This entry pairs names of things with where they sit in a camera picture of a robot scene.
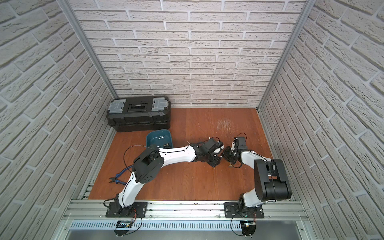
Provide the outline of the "teal plastic storage bin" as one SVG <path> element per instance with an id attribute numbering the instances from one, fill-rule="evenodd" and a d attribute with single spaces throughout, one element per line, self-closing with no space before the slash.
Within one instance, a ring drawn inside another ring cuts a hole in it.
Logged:
<path id="1" fill-rule="evenodd" d="M 169 148 L 163 148 L 163 145 L 166 144 L 169 144 Z M 171 132 L 166 129 L 150 132 L 146 137 L 146 145 L 147 147 L 156 145 L 158 148 L 172 149 L 173 141 Z"/>

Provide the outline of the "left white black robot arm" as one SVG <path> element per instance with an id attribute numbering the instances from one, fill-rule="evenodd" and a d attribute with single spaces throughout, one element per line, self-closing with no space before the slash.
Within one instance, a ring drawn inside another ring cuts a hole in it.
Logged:
<path id="1" fill-rule="evenodd" d="M 213 138 L 173 149 L 151 145 L 134 160 L 130 168 L 130 178 L 123 190 L 115 197 L 114 203 L 118 209 L 131 207 L 143 186 L 152 181 L 160 170 L 168 165 L 200 161 L 214 168 L 220 164 L 219 154 L 223 149 L 223 142 Z"/>

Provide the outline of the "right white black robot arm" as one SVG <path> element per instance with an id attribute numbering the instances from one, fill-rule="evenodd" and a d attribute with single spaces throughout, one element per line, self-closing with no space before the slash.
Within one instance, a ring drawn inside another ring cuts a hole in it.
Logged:
<path id="1" fill-rule="evenodd" d="M 239 209 L 257 208 L 268 202 L 289 200 L 292 189 L 285 165 L 280 159 L 270 159 L 249 150 L 245 137 L 235 137 L 222 157 L 231 165 L 249 166 L 254 170 L 255 187 L 240 195 Z"/>

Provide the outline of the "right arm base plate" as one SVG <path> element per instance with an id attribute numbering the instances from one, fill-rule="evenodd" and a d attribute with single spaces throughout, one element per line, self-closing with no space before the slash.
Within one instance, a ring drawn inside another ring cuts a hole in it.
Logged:
<path id="1" fill-rule="evenodd" d="M 259 207 L 243 207 L 238 202 L 225 202 L 224 213 L 227 219 L 246 218 L 246 219 L 263 219 L 265 217 L 262 206 Z"/>

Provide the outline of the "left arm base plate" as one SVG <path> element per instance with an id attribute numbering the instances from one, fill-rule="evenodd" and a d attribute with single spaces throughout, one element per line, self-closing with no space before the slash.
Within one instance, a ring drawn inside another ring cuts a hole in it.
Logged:
<path id="1" fill-rule="evenodd" d="M 111 202 L 107 208 L 106 218 L 144 218 L 148 202 L 134 202 L 131 206 L 123 208 L 118 203 Z"/>

